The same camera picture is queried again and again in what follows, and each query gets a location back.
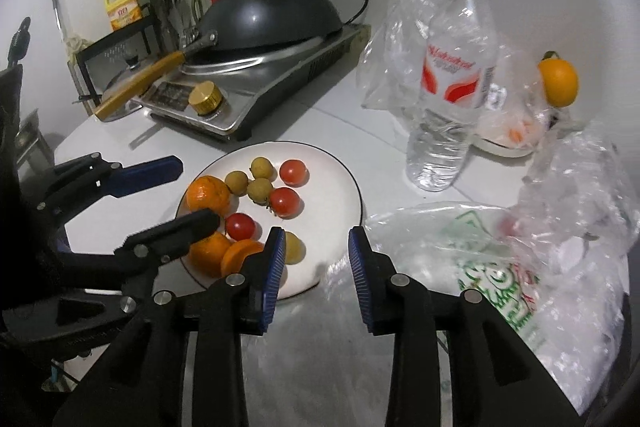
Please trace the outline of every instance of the kitchen utensil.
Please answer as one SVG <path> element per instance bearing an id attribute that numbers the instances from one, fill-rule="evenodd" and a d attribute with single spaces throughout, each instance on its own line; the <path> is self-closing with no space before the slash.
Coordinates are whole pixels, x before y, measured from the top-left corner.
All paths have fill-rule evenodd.
<path id="1" fill-rule="evenodd" d="M 60 39 L 66 46 L 66 27 L 60 15 L 60 0 L 51 0 L 51 3 L 53 4 L 53 14 L 56 17 L 56 26 L 58 26 L 58 31 L 60 32 Z M 80 85 L 80 80 L 78 79 L 78 74 L 76 73 L 76 68 L 71 63 L 71 61 L 66 61 L 66 67 L 69 70 L 69 74 L 71 75 L 71 79 L 73 80 L 74 87 L 78 92 L 78 100 L 75 100 L 71 103 L 81 103 L 87 115 L 91 116 L 93 111 L 91 109 L 91 106 L 89 105 L 89 100 L 92 100 L 93 97 L 84 93 L 84 90 Z"/>
<path id="2" fill-rule="evenodd" d="M 298 142 L 265 142 L 244 147 L 214 161 L 197 177 L 210 175 L 223 180 L 231 171 L 244 171 L 250 175 L 249 166 L 257 156 L 269 159 L 276 172 L 283 162 L 294 158 L 302 160 L 309 172 L 306 184 L 295 188 L 304 204 L 296 217 L 282 219 L 274 216 L 248 196 L 232 200 L 230 213 L 242 212 L 251 216 L 259 225 L 257 233 L 260 237 L 255 237 L 259 241 L 265 241 L 271 227 L 282 227 L 296 234 L 305 245 L 303 260 L 287 266 L 287 274 L 283 275 L 284 284 L 278 299 L 284 299 L 314 286 L 324 268 L 344 254 L 350 228 L 362 220 L 362 200 L 353 175 L 340 160 L 322 149 Z M 273 186 L 286 185 L 278 177 Z M 188 212 L 183 196 L 176 216 Z M 208 287 L 214 281 L 199 272 L 188 257 L 184 258 L 183 264 L 200 285 Z"/>
<path id="3" fill-rule="evenodd" d="M 199 52 L 257 49 L 326 37 L 342 28 L 329 0 L 218 0 L 198 24 L 200 38 L 140 71 L 135 79 L 94 111 L 104 121 L 158 78 Z"/>
<path id="4" fill-rule="evenodd" d="M 74 55 L 86 87 L 84 92 L 91 96 L 94 108 L 100 105 L 101 94 L 107 83 L 125 68 L 124 57 L 154 54 L 161 57 L 166 53 L 158 18 L 149 4 L 143 7 L 148 10 L 148 15 L 105 35 L 93 44 L 85 46 L 83 42 L 73 42 L 81 40 L 78 36 L 66 40 L 68 48 L 76 48 L 75 44 L 80 44 Z"/>

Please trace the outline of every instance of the metal screw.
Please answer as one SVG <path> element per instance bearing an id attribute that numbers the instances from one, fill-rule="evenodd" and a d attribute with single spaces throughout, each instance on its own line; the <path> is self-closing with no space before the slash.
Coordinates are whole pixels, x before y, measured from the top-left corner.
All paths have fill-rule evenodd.
<path id="1" fill-rule="evenodd" d="M 465 292 L 465 301 L 471 304 L 478 304 L 482 300 L 482 294 L 478 290 L 467 290 Z"/>
<path id="2" fill-rule="evenodd" d="M 146 254 L 149 253 L 149 249 L 146 247 L 146 245 L 135 245 L 135 247 L 133 247 L 133 253 L 136 255 L 136 257 L 140 257 L 140 259 L 142 259 L 143 257 L 146 257 Z"/>
<path id="3" fill-rule="evenodd" d="M 411 282 L 411 279 L 404 273 L 396 273 L 391 276 L 391 284 L 393 286 L 407 286 Z"/>
<path id="4" fill-rule="evenodd" d="M 163 306 L 168 302 L 171 302 L 172 298 L 174 298 L 174 296 L 171 295 L 171 292 L 162 290 L 154 295 L 154 302 L 160 306 Z"/>
<path id="5" fill-rule="evenodd" d="M 136 305 L 136 302 L 131 297 L 124 296 L 120 299 L 120 309 L 126 314 L 136 311 Z"/>
<path id="6" fill-rule="evenodd" d="M 232 273 L 226 276 L 225 281 L 229 286 L 239 286 L 244 282 L 244 275 L 241 273 Z"/>

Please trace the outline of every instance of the cherry tomato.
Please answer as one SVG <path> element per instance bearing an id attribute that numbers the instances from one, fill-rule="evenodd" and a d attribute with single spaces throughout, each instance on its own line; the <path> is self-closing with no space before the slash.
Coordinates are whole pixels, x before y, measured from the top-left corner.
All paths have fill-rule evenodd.
<path id="1" fill-rule="evenodd" d="M 225 220 L 226 233 L 231 239 L 242 241 L 251 239 L 255 233 L 255 221 L 246 214 L 236 212 Z"/>
<path id="2" fill-rule="evenodd" d="M 291 217 L 298 213 L 300 196 L 289 187 L 276 188 L 269 195 L 269 206 L 278 217 Z"/>
<path id="3" fill-rule="evenodd" d="M 280 166 L 280 177 L 287 185 L 298 187 L 306 181 L 306 166 L 300 160 L 287 160 Z"/>

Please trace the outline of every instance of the stove knob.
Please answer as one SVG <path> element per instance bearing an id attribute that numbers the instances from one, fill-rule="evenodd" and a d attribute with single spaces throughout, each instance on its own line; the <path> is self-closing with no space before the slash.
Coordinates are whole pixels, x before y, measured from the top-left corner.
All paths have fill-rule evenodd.
<path id="1" fill-rule="evenodd" d="M 218 86 L 210 80 L 198 84 L 189 95 L 189 105 L 200 116 L 215 111 L 222 103 L 222 100 L 223 96 Z"/>

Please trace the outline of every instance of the plate rim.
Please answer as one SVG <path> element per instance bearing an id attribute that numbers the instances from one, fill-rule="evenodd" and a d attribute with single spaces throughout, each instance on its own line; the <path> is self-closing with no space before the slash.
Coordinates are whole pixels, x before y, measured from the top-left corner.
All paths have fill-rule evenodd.
<path id="1" fill-rule="evenodd" d="M 295 140 L 268 140 L 265 142 L 260 142 L 260 143 L 252 143 L 251 145 L 245 145 L 244 147 L 240 147 L 234 151 L 228 152 L 226 154 L 223 154 L 222 156 L 220 156 L 220 158 L 216 158 L 215 160 L 213 160 L 209 165 L 207 165 L 202 171 L 200 171 L 198 174 L 196 174 L 196 177 L 194 177 L 193 180 L 191 180 L 191 182 L 193 182 L 194 180 L 197 180 L 198 178 L 200 178 L 203 174 L 204 171 L 206 171 L 207 169 L 209 169 L 210 166 L 212 166 L 214 163 L 222 160 L 222 158 L 225 158 L 226 156 L 229 156 L 230 154 L 233 154 L 234 152 L 240 151 L 242 149 L 248 149 L 249 147 L 254 147 L 256 145 L 263 145 L 263 144 L 270 144 L 270 143 L 294 143 L 297 145 L 304 145 L 306 147 L 311 147 L 313 149 L 318 149 L 319 151 L 331 156 L 331 158 L 333 158 L 334 160 L 336 160 L 340 165 L 342 165 L 342 167 L 344 168 L 345 171 L 347 171 L 347 173 L 349 174 L 349 176 L 351 177 L 351 180 L 353 180 L 353 184 L 356 187 L 356 190 L 358 192 L 358 201 L 360 202 L 360 222 L 359 225 L 362 225 L 362 220 L 364 219 L 364 202 L 362 201 L 362 192 L 360 191 L 360 186 L 358 185 L 358 182 L 356 181 L 355 176 L 353 175 L 353 173 L 349 170 L 349 168 L 347 167 L 347 165 L 345 165 L 339 158 L 337 158 L 336 156 L 334 156 L 333 154 L 331 154 L 329 151 L 326 151 L 324 149 L 322 149 L 321 147 L 318 147 L 316 145 L 311 145 L 310 143 L 304 143 L 304 142 L 299 142 L 299 141 L 295 141 Z M 182 200 L 185 197 L 185 194 L 187 194 L 187 189 L 185 188 L 184 192 L 182 193 L 180 200 L 178 200 L 178 206 L 175 209 L 175 215 L 174 215 L 174 219 L 176 219 L 178 217 L 178 211 L 180 210 L 180 204 L 182 203 Z M 182 268 L 184 268 L 184 271 L 187 272 L 187 275 L 189 275 L 189 277 L 191 277 L 191 279 L 193 280 L 194 283 L 196 283 L 198 286 L 200 286 L 201 288 L 203 288 L 204 290 L 206 290 L 208 288 L 208 286 L 205 286 L 204 284 L 202 284 L 196 276 L 194 276 L 193 273 L 191 273 L 191 271 L 189 270 L 189 268 L 187 268 L 186 264 L 184 263 L 184 258 L 186 256 L 183 255 L 182 257 L 180 257 L 180 264 L 182 265 Z"/>

